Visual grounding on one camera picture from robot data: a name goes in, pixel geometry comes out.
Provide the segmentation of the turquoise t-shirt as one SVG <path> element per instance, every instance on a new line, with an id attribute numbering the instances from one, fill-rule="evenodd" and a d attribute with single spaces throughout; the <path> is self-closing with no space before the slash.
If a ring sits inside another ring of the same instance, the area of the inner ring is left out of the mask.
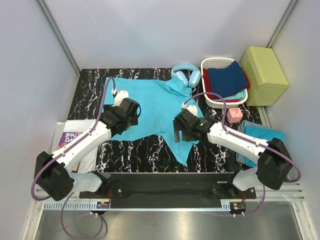
<path id="1" fill-rule="evenodd" d="M 175 116 L 182 110 L 182 104 L 192 95 L 192 88 L 182 80 L 116 78 L 116 89 L 128 92 L 130 99 L 139 103 L 142 113 L 138 125 L 129 127 L 121 135 L 116 134 L 112 141 L 136 141 L 151 135 L 161 136 L 176 160 L 185 165 L 193 145 L 197 141 L 175 142 Z"/>

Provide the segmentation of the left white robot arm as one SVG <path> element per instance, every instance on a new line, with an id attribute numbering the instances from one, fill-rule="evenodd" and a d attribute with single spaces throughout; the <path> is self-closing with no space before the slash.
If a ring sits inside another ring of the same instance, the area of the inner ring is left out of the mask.
<path id="1" fill-rule="evenodd" d="M 121 135 L 138 123 L 141 107 L 125 97 L 116 105 L 104 105 L 98 119 L 81 135 L 53 153 L 41 152 L 36 158 L 32 187 L 38 185 L 54 201 L 60 201 L 75 192 L 90 192 L 97 198 L 108 193 L 108 179 L 92 171 L 73 171 L 84 157 L 115 135 Z"/>

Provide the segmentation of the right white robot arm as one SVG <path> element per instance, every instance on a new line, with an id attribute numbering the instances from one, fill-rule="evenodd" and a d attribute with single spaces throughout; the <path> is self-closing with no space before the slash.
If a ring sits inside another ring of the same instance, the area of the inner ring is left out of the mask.
<path id="1" fill-rule="evenodd" d="M 173 120 L 175 141 L 207 141 L 226 147 L 256 164 L 239 171 L 227 185 L 228 195 L 239 198 L 248 189 L 266 186 L 279 190 L 293 164 L 284 143 L 278 139 L 260 139 L 248 136 L 210 117 L 197 117 L 183 109 Z"/>

